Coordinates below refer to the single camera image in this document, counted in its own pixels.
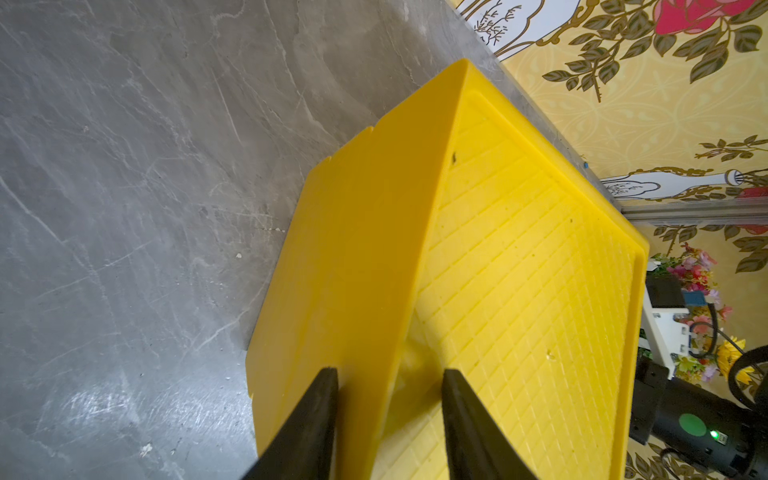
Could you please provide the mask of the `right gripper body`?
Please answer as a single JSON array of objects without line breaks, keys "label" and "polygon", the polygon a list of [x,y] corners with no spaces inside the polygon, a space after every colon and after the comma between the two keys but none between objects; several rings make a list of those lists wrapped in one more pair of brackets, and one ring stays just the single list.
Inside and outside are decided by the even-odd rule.
[{"label": "right gripper body", "polygon": [[629,437],[646,444],[658,417],[669,381],[669,369],[641,356],[635,373]]}]

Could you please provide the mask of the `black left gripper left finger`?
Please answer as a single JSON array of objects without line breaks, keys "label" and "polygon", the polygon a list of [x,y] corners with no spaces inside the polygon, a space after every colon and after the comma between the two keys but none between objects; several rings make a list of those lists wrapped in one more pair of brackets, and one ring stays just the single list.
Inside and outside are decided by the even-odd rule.
[{"label": "black left gripper left finger", "polygon": [[338,373],[321,369],[245,479],[328,479],[333,459]]}]

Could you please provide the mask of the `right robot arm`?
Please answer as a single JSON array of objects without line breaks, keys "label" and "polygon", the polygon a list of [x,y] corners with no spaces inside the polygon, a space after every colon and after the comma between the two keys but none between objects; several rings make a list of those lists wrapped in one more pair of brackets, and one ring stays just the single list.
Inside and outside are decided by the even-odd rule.
[{"label": "right robot arm", "polygon": [[636,369],[629,436],[646,444],[654,436],[689,464],[730,479],[767,477],[767,385],[746,395],[737,375],[767,362],[765,346],[731,367],[728,387],[736,402],[678,378],[643,357]]}]

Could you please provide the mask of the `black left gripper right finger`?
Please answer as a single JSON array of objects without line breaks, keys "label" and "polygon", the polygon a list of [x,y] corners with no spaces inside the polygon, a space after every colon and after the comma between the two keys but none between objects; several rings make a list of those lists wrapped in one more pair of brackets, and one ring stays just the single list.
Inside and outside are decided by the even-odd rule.
[{"label": "black left gripper right finger", "polygon": [[444,371],[442,415],[451,479],[533,479],[464,375]]}]

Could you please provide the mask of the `yellow plastic drawer cabinet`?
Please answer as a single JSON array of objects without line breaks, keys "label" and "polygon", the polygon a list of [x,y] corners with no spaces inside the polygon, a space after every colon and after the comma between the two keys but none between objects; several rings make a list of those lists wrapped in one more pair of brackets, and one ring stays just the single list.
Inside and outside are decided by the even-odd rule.
[{"label": "yellow plastic drawer cabinet", "polygon": [[246,356],[259,455],[333,368],[333,478],[445,479],[455,369],[538,478],[621,478],[648,256],[452,64],[306,179]]}]

